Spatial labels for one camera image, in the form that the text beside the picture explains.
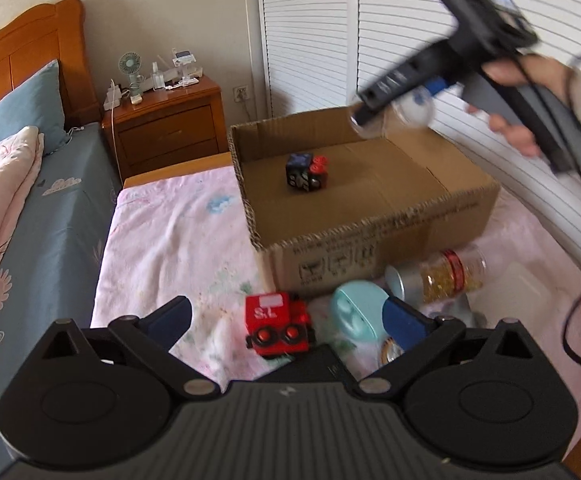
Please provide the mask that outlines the person's right hand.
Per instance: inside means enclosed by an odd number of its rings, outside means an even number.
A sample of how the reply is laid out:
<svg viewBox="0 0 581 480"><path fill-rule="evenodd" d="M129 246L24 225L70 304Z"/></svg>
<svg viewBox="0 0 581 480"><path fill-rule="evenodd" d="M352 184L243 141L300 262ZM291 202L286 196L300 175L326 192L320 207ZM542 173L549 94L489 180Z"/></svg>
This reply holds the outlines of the person's right hand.
<svg viewBox="0 0 581 480"><path fill-rule="evenodd" d="M463 81L462 99L489 116L524 155L543 156L555 172L581 162L581 122L567 98L573 71L539 55L490 62Z"/></svg>

